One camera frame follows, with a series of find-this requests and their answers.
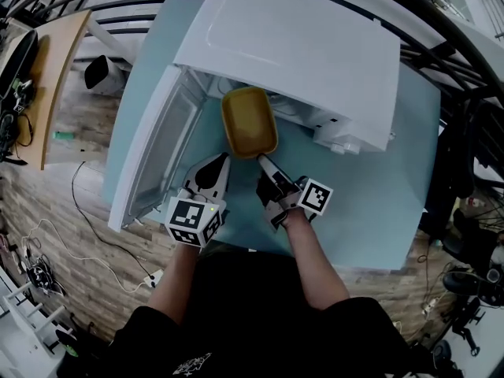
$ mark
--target white trash bin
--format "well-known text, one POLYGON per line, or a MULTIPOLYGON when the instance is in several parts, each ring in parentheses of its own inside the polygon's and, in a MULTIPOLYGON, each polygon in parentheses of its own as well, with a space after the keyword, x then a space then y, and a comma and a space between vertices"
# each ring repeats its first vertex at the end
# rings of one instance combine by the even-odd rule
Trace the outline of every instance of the white trash bin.
POLYGON ((88 90, 97 94, 111 95, 124 87, 124 74, 105 55, 94 59, 84 72, 88 90))

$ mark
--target wooden desk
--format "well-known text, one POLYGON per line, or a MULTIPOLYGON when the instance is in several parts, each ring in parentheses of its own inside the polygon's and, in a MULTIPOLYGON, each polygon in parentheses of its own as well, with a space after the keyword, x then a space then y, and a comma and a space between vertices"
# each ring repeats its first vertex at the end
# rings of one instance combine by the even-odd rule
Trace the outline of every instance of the wooden desk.
MULTIPOLYGON (((91 152, 74 152, 57 150, 57 148, 49 150, 50 133, 55 118, 54 111, 59 108, 65 81, 86 32, 89 31, 130 63, 135 60, 134 55, 118 43, 105 29, 96 24, 90 15, 91 11, 89 10, 81 11, 35 29, 39 35, 39 52, 31 67, 30 76, 37 91, 34 102, 24 111, 33 128, 33 140, 26 147, 17 144, 17 153, 22 160, 37 169, 43 170, 45 164, 53 162, 89 161, 103 157, 103 154, 91 152)), ((22 37, 22 35, 18 36, 10 43, 4 66, 22 37)), ((20 136, 17 141, 28 143, 30 135, 26 118, 20 117, 18 123, 20 136)))

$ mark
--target yellow container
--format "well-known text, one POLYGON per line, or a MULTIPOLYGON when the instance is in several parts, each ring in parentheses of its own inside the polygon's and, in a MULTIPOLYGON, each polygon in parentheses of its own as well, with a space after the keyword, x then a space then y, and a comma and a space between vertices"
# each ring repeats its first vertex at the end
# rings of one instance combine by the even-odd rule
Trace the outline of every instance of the yellow container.
POLYGON ((222 98, 222 119, 229 145, 238 158, 256 158, 278 145, 275 117, 261 88, 247 87, 222 98))

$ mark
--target light blue table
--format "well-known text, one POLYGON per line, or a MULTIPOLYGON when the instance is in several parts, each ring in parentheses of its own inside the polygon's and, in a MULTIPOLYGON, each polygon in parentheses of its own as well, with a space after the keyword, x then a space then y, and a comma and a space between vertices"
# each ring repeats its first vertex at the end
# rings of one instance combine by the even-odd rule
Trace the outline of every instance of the light blue table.
MULTIPOLYGON (((113 132, 107 160, 103 195, 112 201, 120 170, 138 120, 161 75, 171 64, 174 51, 166 51, 166 38, 174 50, 188 24, 173 30, 171 14, 177 21, 191 21, 194 3, 167 0, 151 28, 124 93, 113 132), (157 68, 153 70, 153 58, 157 68), (151 82, 147 93, 131 84, 132 77, 151 82), (125 101, 134 97, 133 102, 125 101)), ((277 119, 278 149, 272 159, 293 179, 307 175, 332 187, 334 194, 323 217, 313 226, 329 260, 334 265, 371 269, 400 269, 412 243, 424 208, 432 173, 439 124, 439 91, 406 66, 401 65, 398 100, 395 108, 394 141, 385 153, 361 153, 339 156, 312 141, 313 132, 277 119)), ((221 103, 209 99, 183 153, 173 181, 181 186, 187 170, 196 162, 222 151, 231 153, 221 119, 221 103)), ((262 219, 262 207, 255 194, 260 169, 255 160, 232 159, 228 193, 224 197, 230 213, 216 239, 258 250, 290 253, 285 232, 274 234, 262 219)), ((167 203, 161 213, 148 217, 163 222, 167 203)))

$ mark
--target hand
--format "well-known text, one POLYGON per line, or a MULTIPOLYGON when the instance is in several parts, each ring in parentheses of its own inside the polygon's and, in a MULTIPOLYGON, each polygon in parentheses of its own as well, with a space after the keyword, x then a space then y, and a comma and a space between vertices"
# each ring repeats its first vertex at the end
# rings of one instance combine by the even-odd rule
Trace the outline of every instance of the hand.
POLYGON ((285 220, 282 221, 282 225, 285 229, 288 229, 294 224, 305 222, 308 222, 308 219, 305 215, 305 210, 302 207, 295 207, 294 209, 287 211, 287 217, 285 217, 285 220))

